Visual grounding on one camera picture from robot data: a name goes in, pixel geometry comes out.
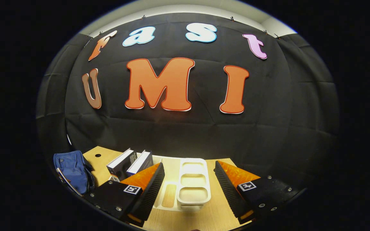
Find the table surface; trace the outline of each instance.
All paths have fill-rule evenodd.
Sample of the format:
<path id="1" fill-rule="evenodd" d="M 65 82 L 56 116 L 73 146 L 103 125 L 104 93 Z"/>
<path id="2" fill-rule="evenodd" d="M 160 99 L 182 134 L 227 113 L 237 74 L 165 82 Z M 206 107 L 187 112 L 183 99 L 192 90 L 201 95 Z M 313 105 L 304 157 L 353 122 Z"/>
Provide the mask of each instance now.
<path id="1" fill-rule="evenodd" d="M 97 187 L 109 180 L 110 174 L 107 169 L 107 164 L 121 154 L 122 152 L 99 146 L 84 153 L 85 159 L 93 167 L 93 171 L 91 173 L 94 175 Z M 242 226 L 239 224 L 238 219 L 233 215 L 213 171 L 215 168 L 215 161 L 217 160 L 235 166 L 229 158 L 206 160 L 211 199 L 202 207 L 202 209 L 197 211 L 178 212 L 153 208 L 142 229 L 150 231 L 191 231 L 194 229 L 202 231 L 223 231 Z M 175 160 L 168 158 L 162 160 L 165 170 L 164 181 L 178 180 L 179 173 L 177 173 L 177 169 L 173 167 L 175 165 L 172 164 L 172 161 Z"/>

